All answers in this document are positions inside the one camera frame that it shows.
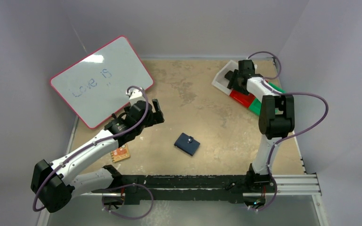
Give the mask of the white plastic bin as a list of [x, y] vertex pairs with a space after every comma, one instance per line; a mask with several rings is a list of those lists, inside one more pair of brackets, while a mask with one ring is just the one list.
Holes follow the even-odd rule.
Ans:
[[226, 95], [230, 95], [231, 89], [227, 88], [229, 84], [229, 80], [225, 78], [225, 75], [229, 71], [234, 71], [238, 69], [238, 63], [230, 60], [214, 77], [212, 81], [212, 85], [219, 89], [221, 92]]

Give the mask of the red plastic bin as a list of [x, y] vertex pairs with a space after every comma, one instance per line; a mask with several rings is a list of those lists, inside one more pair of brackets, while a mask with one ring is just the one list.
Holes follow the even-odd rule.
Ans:
[[255, 100], [255, 96], [252, 94], [242, 94], [235, 90], [232, 90], [230, 93], [230, 97], [236, 100], [238, 103], [242, 104], [246, 108], [250, 108], [252, 103]]

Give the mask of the green plastic bin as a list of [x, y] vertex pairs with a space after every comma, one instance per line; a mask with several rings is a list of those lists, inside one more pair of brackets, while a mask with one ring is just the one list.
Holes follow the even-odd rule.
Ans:
[[[266, 82], [268, 83], [268, 85], [271, 87], [271, 89], [273, 91], [276, 91], [276, 92], [279, 92], [279, 93], [285, 93], [284, 90], [282, 90], [278, 86], [274, 85], [272, 82], [269, 82], [268, 80], [266, 80]], [[252, 93], [250, 93], [249, 96], [252, 96], [253, 101], [250, 104], [250, 106], [248, 107], [248, 109], [251, 112], [253, 112], [254, 114], [256, 114], [257, 116], [259, 116], [260, 115], [260, 110], [261, 110], [261, 102]]]

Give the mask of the blue leather card holder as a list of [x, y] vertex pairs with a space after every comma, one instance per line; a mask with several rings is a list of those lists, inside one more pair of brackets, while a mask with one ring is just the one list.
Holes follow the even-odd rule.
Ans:
[[193, 156], [200, 147], [200, 142], [198, 142], [192, 136], [181, 133], [177, 140], [174, 142], [174, 146], [182, 150], [184, 153]]

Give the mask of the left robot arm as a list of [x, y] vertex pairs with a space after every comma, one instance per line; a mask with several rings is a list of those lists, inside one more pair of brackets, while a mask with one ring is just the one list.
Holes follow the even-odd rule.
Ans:
[[159, 101], [138, 100], [125, 108], [124, 113], [75, 151], [50, 163], [37, 162], [33, 169], [31, 190], [35, 193], [33, 210], [57, 212], [75, 196], [76, 177], [92, 163], [122, 147], [140, 135], [144, 128], [163, 123]]

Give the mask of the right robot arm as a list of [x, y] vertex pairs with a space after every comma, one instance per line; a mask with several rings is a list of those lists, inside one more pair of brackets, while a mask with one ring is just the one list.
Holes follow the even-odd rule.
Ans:
[[246, 178], [247, 188], [256, 192], [271, 183], [272, 165], [279, 143], [294, 130], [294, 97], [275, 90], [255, 72], [252, 60], [240, 60], [238, 68], [226, 73], [225, 78], [229, 81], [229, 89], [244, 95], [252, 94], [261, 103], [258, 127], [262, 138]]

